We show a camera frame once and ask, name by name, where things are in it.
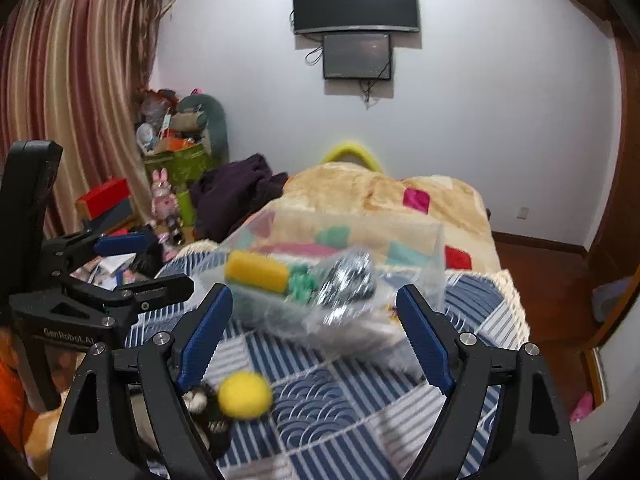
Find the dark purple clothing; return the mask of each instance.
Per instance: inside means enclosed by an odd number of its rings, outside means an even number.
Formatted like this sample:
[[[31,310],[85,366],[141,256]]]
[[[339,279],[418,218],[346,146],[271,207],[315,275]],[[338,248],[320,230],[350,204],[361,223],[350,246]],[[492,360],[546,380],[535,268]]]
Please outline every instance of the dark purple clothing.
[[[189,193],[197,238],[220,243],[267,202],[282,196],[286,173],[274,175],[259,153],[206,171]]]

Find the striped blanket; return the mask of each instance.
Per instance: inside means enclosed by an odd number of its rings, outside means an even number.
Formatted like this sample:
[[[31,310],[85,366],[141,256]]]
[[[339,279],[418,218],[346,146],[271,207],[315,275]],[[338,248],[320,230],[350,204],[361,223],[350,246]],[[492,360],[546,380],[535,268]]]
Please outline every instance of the striped blanket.
[[[210,253],[179,256],[161,275],[192,275],[206,258]],[[474,332],[487,344],[515,349],[528,339],[524,311],[505,270],[450,274],[446,308],[459,332]],[[127,345],[171,330],[185,309],[176,304],[142,315]],[[263,374],[274,403],[263,418],[234,424],[231,447],[218,461],[227,479],[402,478],[445,400],[424,377],[323,354],[231,321],[204,379],[215,385],[238,370]],[[499,386],[487,389],[460,478],[478,470],[498,395]]]

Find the wooden floor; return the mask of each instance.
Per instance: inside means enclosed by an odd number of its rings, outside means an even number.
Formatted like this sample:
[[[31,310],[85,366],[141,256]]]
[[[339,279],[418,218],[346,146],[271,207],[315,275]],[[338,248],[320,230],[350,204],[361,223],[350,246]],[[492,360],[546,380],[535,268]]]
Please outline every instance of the wooden floor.
[[[545,356],[567,412],[587,392],[578,357],[597,330],[591,315],[591,277],[579,254],[496,242],[531,327],[530,340]]]

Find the television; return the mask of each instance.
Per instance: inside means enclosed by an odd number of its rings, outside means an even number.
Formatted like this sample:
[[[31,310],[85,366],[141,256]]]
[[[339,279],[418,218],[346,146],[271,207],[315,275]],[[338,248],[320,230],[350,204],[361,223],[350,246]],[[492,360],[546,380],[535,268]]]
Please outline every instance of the television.
[[[294,32],[420,31],[417,0],[293,0]]]
[[[325,79],[391,79],[391,41],[384,32],[333,32],[322,38]]]

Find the plastic container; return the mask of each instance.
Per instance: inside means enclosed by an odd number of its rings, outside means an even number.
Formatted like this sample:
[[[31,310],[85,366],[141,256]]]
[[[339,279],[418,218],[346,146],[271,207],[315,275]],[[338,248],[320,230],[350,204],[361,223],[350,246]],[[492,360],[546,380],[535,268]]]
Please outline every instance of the plastic container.
[[[393,319],[395,293],[401,286],[413,283],[434,310],[444,312],[442,226],[384,213],[356,216],[298,210],[261,211],[194,270],[196,294],[190,303],[197,304],[214,283],[225,282],[224,262],[232,250],[257,251],[285,263],[313,265],[351,247],[364,249],[372,256],[381,291],[376,294],[378,298],[375,296],[362,309],[361,316],[350,312],[344,316],[344,322],[340,322],[338,312],[338,322],[335,322],[336,316],[332,316],[332,323],[324,326],[319,322],[318,312],[308,305],[227,283],[234,294],[234,318],[245,326],[308,346],[366,358],[381,354],[381,348],[408,345],[402,327]]]

